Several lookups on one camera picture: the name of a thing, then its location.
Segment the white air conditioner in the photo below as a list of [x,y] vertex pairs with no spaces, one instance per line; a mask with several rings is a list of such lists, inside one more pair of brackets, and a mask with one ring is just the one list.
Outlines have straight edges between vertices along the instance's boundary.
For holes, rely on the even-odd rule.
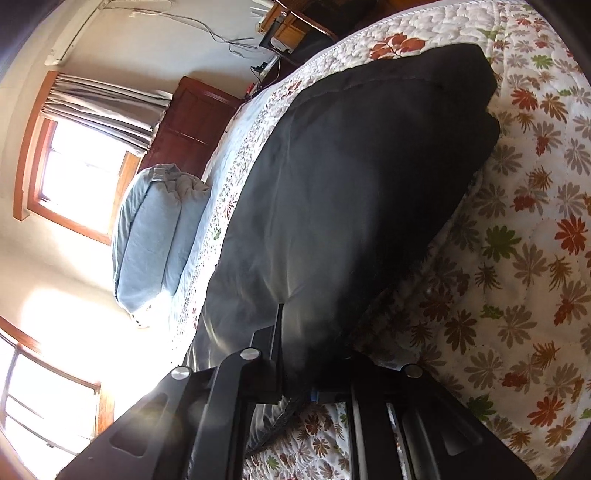
[[57,36],[44,65],[57,67],[64,64],[84,32],[108,4],[109,1],[105,0],[79,1],[77,10]]

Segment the light blue bed sheet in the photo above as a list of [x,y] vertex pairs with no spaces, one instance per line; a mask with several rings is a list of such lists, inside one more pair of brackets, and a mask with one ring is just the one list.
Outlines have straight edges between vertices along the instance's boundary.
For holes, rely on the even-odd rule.
[[256,151],[254,155],[259,154],[260,148],[303,88],[303,80],[281,81],[242,105],[230,119],[206,164],[202,175],[204,182],[211,187],[221,183],[219,177],[225,169],[224,164],[228,159],[232,162],[240,148],[245,147],[247,153]]

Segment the black padded pants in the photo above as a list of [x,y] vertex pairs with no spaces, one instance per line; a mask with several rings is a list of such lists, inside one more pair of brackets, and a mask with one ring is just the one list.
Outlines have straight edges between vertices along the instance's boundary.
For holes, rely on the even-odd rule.
[[451,44],[325,77],[254,161],[187,352],[197,370],[283,325],[287,396],[259,406],[249,453],[353,349],[370,305],[425,259],[500,134],[481,47]]

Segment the wooden desk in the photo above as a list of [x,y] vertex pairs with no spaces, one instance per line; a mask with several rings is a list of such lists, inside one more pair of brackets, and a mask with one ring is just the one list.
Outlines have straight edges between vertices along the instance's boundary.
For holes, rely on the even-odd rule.
[[318,21],[304,14],[315,1],[273,1],[269,11],[259,21],[257,32],[262,36],[259,47],[277,55],[291,54],[305,36],[317,32],[335,43],[339,36]]

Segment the dark wooden headboard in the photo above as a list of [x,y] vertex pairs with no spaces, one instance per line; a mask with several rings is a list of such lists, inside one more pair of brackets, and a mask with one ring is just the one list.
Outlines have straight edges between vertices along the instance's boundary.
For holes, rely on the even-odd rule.
[[174,164],[200,178],[242,100],[183,76],[138,170]]

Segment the grey window curtain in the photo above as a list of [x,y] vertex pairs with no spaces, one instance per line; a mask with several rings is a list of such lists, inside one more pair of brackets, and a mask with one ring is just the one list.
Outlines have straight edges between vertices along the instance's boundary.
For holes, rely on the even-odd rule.
[[169,108],[172,95],[58,74],[42,106],[45,116],[68,120],[145,155]]

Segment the large blue folded duvet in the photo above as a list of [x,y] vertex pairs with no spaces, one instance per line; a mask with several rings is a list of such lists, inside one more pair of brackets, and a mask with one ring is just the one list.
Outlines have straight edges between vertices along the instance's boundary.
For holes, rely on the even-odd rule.
[[140,171],[124,193],[112,234],[113,295],[134,315],[176,294],[211,188],[174,164]]

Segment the floral quilted bedspread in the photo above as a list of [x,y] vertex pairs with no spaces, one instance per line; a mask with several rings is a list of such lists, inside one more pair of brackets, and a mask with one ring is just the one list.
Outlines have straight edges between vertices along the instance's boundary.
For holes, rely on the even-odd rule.
[[[455,43],[481,47],[494,71],[500,138],[427,261],[387,295],[359,344],[384,365],[425,367],[538,478],[554,479],[590,424],[590,84],[549,18],[523,1],[438,2],[370,25],[283,81],[307,88]],[[240,148],[211,187],[174,299],[183,340],[254,153]]]

